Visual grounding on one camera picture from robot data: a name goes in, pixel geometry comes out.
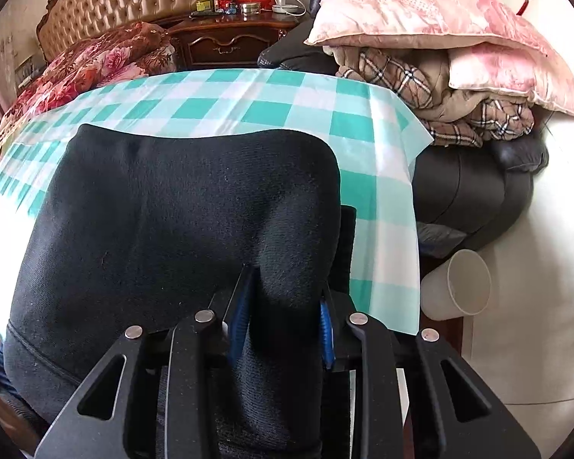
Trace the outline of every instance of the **floral bedspread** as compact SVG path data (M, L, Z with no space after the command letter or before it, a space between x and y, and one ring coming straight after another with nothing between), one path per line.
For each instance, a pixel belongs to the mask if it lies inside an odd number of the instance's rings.
M2 118L0 159L32 117L98 87L175 71L174 47L155 24L134 22L75 43L49 64Z

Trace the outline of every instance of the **table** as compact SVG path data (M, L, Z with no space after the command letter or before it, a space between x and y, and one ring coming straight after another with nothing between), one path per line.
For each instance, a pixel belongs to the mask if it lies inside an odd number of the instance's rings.
M186 70L257 67L257 58L305 18L269 11L185 19L172 26Z

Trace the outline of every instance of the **pillow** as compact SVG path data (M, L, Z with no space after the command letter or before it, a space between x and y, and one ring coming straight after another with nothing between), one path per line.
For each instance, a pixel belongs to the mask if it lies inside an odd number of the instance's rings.
M546 39L539 39L549 50L548 58L490 43L449 50L448 85L524 96L545 109L574 116L574 75Z
M447 49L484 41L548 52L499 0L321 0L306 44Z

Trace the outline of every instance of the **black leather sofa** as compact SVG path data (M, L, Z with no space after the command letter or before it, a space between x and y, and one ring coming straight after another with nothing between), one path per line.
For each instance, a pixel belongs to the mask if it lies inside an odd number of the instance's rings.
M310 0L312 18L321 0ZM334 75L338 66L320 47L303 44L313 20L266 49L258 65ZM443 258L459 248L479 249L517 220L533 191L532 174L548 153L536 134L483 148L429 146L417 158L414 210L422 254Z

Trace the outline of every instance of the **cup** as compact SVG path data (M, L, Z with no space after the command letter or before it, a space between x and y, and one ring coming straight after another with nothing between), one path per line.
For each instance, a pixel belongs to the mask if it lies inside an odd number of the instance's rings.
M261 13L261 5L258 2L241 3L240 11L243 15L257 15Z
M435 321L480 314L491 295L487 264L473 250L456 252L421 281L421 310Z

